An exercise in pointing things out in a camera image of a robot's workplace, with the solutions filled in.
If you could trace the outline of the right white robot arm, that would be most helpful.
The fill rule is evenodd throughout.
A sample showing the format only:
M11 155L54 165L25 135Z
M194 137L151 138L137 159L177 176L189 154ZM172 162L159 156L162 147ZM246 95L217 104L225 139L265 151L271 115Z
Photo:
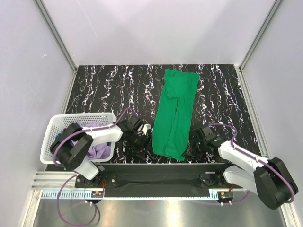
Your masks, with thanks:
M272 210L294 201L299 190L281 159L256 155L236 145L234 138L220 137L211 127L203 125L195 129L182 154L196 160L210 156L222 162L219 170L199 176L203 188L240 186L256 194Z

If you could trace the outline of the green t shirt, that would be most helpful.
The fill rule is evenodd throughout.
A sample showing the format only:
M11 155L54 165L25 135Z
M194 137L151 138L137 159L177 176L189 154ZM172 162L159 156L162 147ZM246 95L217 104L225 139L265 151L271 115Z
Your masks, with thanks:
M165 69L152 131L154 154L185 160L198 83L196 73Z

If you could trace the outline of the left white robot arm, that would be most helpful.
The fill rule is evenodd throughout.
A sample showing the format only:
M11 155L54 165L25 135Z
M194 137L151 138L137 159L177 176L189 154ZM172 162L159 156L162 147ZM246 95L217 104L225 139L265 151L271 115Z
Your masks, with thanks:
M113 147L120 140L128 141L142 150L151 132L151 126L136 116L131 116L128 120L120 116L105 126L82 127L75 122L62 131L50 146L50 151L55 165L82 175L91 187L98 187L102 183L102 175L87 157L89 150L107 143Z

